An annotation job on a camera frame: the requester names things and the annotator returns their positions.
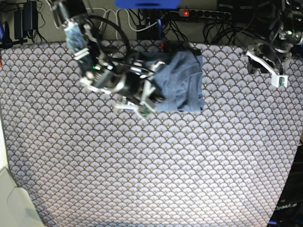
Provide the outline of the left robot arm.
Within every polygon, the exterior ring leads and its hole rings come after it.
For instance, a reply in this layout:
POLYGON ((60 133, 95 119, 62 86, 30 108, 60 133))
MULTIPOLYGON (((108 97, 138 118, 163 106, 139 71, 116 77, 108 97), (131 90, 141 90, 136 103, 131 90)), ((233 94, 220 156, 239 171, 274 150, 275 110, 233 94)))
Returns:
POLYGON ((301 0, 253 0, 253 29, 257 33, 254 45, 247 53, 264 61, 249 57, 249 72, 260 69, 264 73, 267 63, 279 75, 285 73, 292 58, 292 49, 303 44, 303 2, 301 0))

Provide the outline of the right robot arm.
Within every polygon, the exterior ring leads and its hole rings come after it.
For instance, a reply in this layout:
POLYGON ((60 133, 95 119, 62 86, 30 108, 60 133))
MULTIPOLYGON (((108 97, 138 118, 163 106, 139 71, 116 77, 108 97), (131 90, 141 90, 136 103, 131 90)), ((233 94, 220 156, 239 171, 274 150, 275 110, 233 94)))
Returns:
POLYGON ((150 99, 161 103, 164 96, 152 81, 155 71, 144 67, 139 52, 131 49, 122 29, 108 19, 92 15, 81 0, 49 0, 54 24, 66 35, 66 45, 78 62, 80 81, 88 89, 104 93, 116 93, 134 104, 150 99), (114 28, 121 36, 125 53, 112 56, 113 49, 102 43, 98 20, 114 28))

